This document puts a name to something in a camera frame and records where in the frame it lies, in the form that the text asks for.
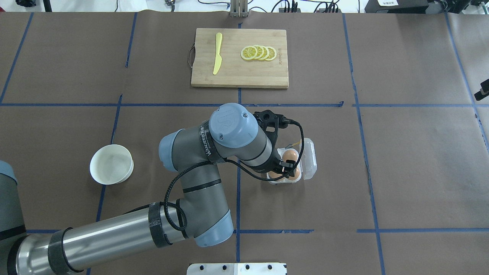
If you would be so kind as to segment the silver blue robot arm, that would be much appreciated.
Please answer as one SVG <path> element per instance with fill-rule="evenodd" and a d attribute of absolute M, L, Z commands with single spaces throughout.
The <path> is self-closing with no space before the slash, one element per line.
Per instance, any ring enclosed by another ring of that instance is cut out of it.
<path fill-rule="evenodd" d="M 300 123 L 270 110 L 219 106 L 199 126 L 163 137 L 159 158 L 177 172 L 164 200 L 123 215 L 43 236 L 28 234 L 13 168 L 1 161 L 1 274 L 75 275 L 85 269 L 193 238 L 209 247 L 234 231 L 218 164 L 231 163 L 250 176 L 274 172 L 293 176 L 298 160 L 283 160 L 275 146 L 278 130 Z"/>

